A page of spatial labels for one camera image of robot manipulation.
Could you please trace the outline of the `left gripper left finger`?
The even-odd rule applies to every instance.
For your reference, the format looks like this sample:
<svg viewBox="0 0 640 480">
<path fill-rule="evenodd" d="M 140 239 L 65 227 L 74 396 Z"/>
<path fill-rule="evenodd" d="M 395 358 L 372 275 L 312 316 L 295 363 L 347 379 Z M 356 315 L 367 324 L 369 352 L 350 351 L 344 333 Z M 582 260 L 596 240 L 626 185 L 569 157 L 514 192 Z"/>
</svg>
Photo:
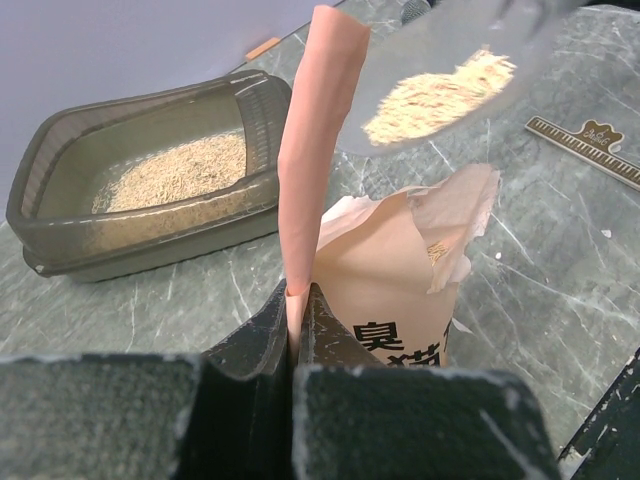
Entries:
<svg viewBox="0 0 640 480">
<path fill-rule="evenodd" d="M 284 479 L 284 290 L 200 354 L 5 355 L 5 479 Z"/>
</svg>

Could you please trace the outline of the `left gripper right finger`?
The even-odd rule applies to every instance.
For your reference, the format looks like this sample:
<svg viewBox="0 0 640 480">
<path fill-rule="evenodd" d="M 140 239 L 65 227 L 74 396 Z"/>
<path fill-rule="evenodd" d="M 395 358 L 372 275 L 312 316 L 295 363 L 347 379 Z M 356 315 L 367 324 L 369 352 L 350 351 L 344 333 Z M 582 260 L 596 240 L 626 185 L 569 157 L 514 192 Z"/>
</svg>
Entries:
<svg viewBox="0 0 640 480">
<path fill-rule="evenodd" d="M 500 370 L 387 367 L 313 286 L 293 376 L 297 479 L 554 479 L 539 403 Z"/>
</svg>

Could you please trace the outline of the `pink cat litter bag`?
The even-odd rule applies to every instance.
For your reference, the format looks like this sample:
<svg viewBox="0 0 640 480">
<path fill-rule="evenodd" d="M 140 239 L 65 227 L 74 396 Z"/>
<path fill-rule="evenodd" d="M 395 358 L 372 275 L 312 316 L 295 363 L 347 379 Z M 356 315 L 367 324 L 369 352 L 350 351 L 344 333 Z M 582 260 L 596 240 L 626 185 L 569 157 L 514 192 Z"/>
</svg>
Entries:
<svg viewBox="0 0 640 480">
<path fill-rule="evenodd" d="M 442 366 L 465 250 L 484 233 L 500 174 L 471 164 L 432 187 L 324 205 L 331 160 L 370 30 L 315 7 L 278 157 L 279 237 L 289 342 L 301 339 L 310 289 L 359 344 L 391 367 Z"/>
</svg>

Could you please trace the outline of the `clear plastic litter scoop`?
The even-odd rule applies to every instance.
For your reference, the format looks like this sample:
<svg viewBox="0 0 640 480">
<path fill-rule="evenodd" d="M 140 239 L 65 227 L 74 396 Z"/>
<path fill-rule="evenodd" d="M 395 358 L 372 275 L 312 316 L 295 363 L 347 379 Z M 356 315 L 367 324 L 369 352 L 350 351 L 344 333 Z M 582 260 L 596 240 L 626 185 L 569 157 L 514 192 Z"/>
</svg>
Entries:
<svg viewBox="0 0 640 480">
<path fill-rule="evenodd" d="M 374 156 L 487 117 L 525 93 L 579 1 L 442 1 L 371 47 L 338 139 Z"/>
</svg>

